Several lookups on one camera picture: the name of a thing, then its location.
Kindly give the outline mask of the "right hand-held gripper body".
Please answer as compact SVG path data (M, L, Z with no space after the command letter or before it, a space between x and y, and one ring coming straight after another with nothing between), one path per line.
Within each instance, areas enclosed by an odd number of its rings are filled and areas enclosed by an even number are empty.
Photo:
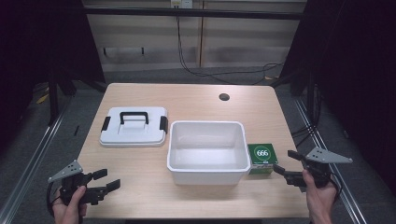
M336 154L329 150L314 147L304 156L304 168L314 177L318 188L325 187L331 181L331 163L352 163L351 158Z

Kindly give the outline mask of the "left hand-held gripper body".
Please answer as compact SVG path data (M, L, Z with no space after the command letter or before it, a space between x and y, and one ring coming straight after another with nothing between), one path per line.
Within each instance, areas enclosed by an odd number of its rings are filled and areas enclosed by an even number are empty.
M97 205L107 195L106 187L88 188L88 184L92 181L92 173L83 173L83 168L78 161L72 161L66 165L61 171L48 179L49 187L55 181L61 181L60 198L68 205L72 199L72 195L78 187L85 186L86 191L81 198L80 203Z

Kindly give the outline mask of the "green and white box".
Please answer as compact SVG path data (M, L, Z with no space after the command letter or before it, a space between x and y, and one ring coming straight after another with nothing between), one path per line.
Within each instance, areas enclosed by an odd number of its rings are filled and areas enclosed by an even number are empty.
M272 144L248 144L251 159L251 175L265 175L273 172L278 159Z

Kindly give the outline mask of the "white lid with black handle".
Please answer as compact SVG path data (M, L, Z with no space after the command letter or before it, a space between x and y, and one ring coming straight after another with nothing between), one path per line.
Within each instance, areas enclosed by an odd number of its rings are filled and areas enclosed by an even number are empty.
M164 107L112 107L103 123L99 141L103 147L160 147L167 130Z

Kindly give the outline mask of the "white plastic storage bin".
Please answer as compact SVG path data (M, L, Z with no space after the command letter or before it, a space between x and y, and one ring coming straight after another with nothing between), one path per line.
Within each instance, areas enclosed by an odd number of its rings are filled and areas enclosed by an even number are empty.
M238 121L178 120L169 137L167 168L177 185L237 185L250 170Z

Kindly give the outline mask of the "person's left hand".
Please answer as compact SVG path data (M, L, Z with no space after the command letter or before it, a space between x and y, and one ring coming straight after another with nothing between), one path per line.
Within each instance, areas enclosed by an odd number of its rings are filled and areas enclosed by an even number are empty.
M60 191L56 192L56 199L51 206L55 224L79 224L79 218L85 217L87 213L88 205L80 203L85 191L85 186L78 187L68 205L59 197Z

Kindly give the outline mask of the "person's right hand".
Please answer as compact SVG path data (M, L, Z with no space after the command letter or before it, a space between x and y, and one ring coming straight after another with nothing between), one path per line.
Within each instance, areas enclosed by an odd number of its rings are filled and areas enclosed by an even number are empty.
M318 188L314 177L303 170L303 178L306 184L306 199L310 216L316 219L328 218L332 211L336 188L332 183L328 183L323 188Z

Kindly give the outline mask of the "black stand leg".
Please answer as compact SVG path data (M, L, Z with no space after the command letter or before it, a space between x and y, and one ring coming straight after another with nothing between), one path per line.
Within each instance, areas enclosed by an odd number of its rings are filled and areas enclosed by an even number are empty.
M69 77L49 72L49 126L60 115L58 90L61 90L66 96L73 96L77 91L73 81Z
M306 91L306 111L312 124L315 123L314 99L315 80L311 72L299 70L291 79L290 92L293 96L301 96Z

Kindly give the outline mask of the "yellow floor tape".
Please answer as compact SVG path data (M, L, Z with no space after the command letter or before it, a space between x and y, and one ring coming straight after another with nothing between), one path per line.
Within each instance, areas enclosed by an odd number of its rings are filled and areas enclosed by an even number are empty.
M43 94L43 95L41 95L39 98L38 98L38 100L35 102L36 104L42 104L42 103L44 103L47 99L48 99L48 97L49 97L50 95L47 93L47 94Z

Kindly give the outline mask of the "black curtain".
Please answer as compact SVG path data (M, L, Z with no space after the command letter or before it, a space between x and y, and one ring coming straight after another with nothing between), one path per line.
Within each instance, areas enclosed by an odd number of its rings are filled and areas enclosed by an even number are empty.
M104 82L82 0L0 0L0 155L15 138L36 84Z
M313 78L396 196L396 0L306 0L282 77Z

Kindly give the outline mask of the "black horizontal bar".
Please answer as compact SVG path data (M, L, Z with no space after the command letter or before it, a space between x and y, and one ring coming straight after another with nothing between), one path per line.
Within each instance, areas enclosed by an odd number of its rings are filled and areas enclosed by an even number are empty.
M232 18L299 21L307 18L304 13L235 11L188 8L135 8L135 7L85 7L86 14L95 15L128 15L128 16L174 16L198 18Z

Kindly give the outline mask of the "white wall power outlet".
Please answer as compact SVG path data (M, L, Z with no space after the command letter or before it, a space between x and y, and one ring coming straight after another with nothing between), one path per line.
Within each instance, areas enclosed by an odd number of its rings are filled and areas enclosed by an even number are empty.
M192 0L170 0L171 8L186 8L192 9Z

